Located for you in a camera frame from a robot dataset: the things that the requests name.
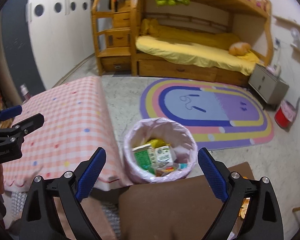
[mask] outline blue gripper pad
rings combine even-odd
[[[0,121],[5,121],[10,118],[16,117],[22,113],[22,106],[13,106],[7,109],[4,109],[0,112]]]
[[[226,181],[203,149],[198,152],[198,163],[215,197],[221,199],[222,202],[226,202],[229,197]]]
[[[102,148],[96,154],[90,165],[82,174],[78,181],[78,189],[75,194],[75,198],[78,202],[81,202],[84,198],[87,198],[102,171],[103,166],[106,163],[106,151]]]

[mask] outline wooden bunk bed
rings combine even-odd
[[[115,1],[111,0],[111,11],[97,11],[100,0],[94,0],[91,17],[95,45],[95,54],[98,62],[98,72],[128,70],[131,69],[133,76],[155,76],[194,79],[209,82],[220,82],[247,86],[250,76],[237,71],[230,71],[218,67],[199,67],[196,65],[181,65],[166,61],[162,57],[153,56],[138,51],[136,40],[140,35],[140,25],[143,18],[167,18],[169,20],[195,22],[205,26],[219,28],[223,32],[231,32],[235,14],[245,14],[262,17],[265,20],[264,32],[266,36],[267,51],[262,55],[253,51],[264,65],[267,66],[273,56],[273,43],[270,33],[271,2],[269,0],[191,0],[214,8],[229,12],[228,24],[220,24],[202,18],[176,15],[170,13],[147,12],[146,0],[126,0],[118,4],[115,9]],[[97,20],[99,18],[112,18],[113,28],[98,31]],[[177,27],[191,31],[202,31]],[[105,35],[106,49],[100,51],[99,37]]]

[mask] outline silver screw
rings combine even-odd
[[[67,171],[65,174],[64,174],[65,178],[71,178],[72,177],[72,172],[71,171]]]
[[[36,176],[35,178],[34,178],[34,182],[39,182],[41,180],[41,176]]]
[[[240,178],[240,175],[237,172],[233,172],[233,173],[231,173],[231,177],[234,179],[238,179],[238,178]]]
[[[263,177],[263,178],[262,178],[262,181],[263,181],[264,183],[269,183],[269,179],[268,179],[267,177]]]

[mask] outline red trash can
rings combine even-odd
[[[275,114],[274,119],[281,128],[287,128],[290,124],[290,121],[284,116],[281,107]]]

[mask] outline rug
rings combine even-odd
[[[251,146],[271,141],[272,122],[245,89],[220,83],[163,78],[141,96],[143,118],[166,117],[192,133],[198,148]]]

